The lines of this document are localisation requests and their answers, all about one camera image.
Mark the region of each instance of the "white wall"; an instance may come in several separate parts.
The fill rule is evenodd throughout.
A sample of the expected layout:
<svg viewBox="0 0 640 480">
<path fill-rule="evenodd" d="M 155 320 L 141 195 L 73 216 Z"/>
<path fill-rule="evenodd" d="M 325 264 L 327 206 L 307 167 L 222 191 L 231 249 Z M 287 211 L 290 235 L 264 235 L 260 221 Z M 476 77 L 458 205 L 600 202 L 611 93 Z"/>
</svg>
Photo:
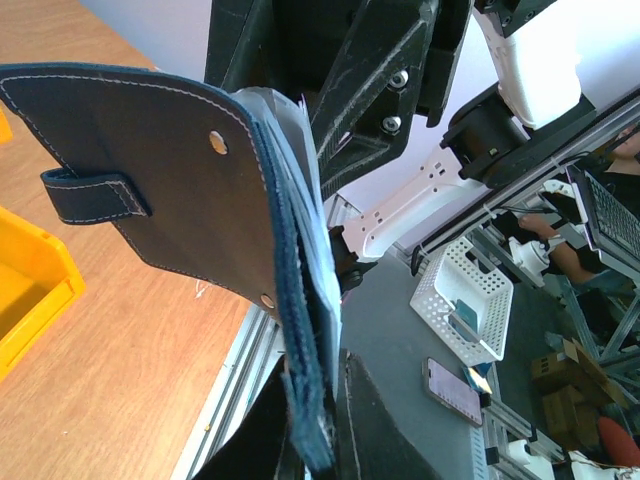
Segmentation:
<svg viewBox="0 0 640 480">
<path fill-rule="evenodd" d="M 213 0 L 80 0 L 158 68 L 204 78 Z"/>
<path fill-rule="evenodd" d="M 81 1 L 163 71 L 203 78 L 211 0 Z M 576 17 L 582 62 L 578 75 L 587 97 L 604 107 L 640 84 L 640 1 L 580 0 L 579 4 Z M 409 172 L 417 171 L 440 141 L 451 115 L 496 80 L 482 32 L 472 18 L 440 125 L 427 129 L 424 119 L 414 118 L 403 155 L 346 186 L 341 194 L 361 210 L 383 200 L 407 181 Z M 440 220 L 427 220 L 407 242 L 435 229 L 449 214 L 441 211 Z"/>
</svg>

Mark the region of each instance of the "orange object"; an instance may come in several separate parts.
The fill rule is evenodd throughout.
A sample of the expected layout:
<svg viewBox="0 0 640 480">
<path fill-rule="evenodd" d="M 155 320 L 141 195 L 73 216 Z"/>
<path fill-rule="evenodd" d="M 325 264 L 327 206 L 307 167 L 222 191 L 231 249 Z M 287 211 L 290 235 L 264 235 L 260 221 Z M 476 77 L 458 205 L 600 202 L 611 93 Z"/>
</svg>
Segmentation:
<svg viewBox="0 0 640 480">
<path fill-rule="evenodd" d="M 0 381 L 84 289 L 60 240 L 0 208 Z"/>
<path fill-rule="evenodd" d="M 5 117 L 2 110 L 0 110 L 0 144 L 7 143 L 13 138 L 11 133 L 11 127 L 9 126 L 9 120 Z"/>
<path fill-rule="evenodd" d="M 607 417 L 598 420 L 600 438 L 614 464 L 621 467 L 640 467 L 640 449 L 629 434 Z"/>
</svg>

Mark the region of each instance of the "person's hand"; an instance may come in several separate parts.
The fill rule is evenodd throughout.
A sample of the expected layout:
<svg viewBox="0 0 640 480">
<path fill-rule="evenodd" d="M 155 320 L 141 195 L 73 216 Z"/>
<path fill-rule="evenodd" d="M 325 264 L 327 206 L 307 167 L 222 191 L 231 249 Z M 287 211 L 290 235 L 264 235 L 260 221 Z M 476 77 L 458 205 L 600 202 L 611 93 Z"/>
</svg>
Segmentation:
<svg viewBox="0 0 640 480">
<path fill-rule="evenodd" d="M 549 225 L 542 215 L 530 214 L 520 217 L 518 220 L 520 228 L 537 233 L 540 238 L 546 240 L 556 235 L 556 231 Z"/>
</svg>

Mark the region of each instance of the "cardboard box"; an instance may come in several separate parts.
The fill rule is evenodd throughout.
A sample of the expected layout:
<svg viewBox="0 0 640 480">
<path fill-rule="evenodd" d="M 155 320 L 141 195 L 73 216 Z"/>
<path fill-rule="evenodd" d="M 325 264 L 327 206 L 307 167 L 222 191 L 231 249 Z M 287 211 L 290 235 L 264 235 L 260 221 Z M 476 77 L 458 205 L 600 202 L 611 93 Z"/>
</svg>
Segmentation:
<svg viewBox="0 0 640 480">
<path fill-rule="evenodd" d="M 534 385 L 543 395 L 572 385 L 595 407 L 614 402 L 628 407 L 620 389 L 575 340 L 565 340 L 562 352 L 534 360 L 531 373 Z"/>
<path fill-rule="evenodd" d="M 567 450 L 597 446 L 598 413 L 574 387 L 568 386 L 542 399 L 549 436 Z"/>
</svg>

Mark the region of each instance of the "white plastic basket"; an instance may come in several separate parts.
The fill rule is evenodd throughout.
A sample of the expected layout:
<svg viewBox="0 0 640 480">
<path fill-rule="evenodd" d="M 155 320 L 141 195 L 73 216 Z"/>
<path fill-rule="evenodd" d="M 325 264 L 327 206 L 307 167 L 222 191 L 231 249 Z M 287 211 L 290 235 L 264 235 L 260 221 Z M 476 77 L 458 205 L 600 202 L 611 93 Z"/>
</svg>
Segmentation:
<svg viewBox="0 0 640 480">
<path fill-rule="evenodd" d="M 503 359 L 513 298 L 513 284 L 502 272 L 483 273 L 467 258 L 472 248 L 461 238 L 434 253 L 410 302 L 467 366 Z M 458 300 L 476 312 L 477 332 L 454 313 Z"/>
</svg>

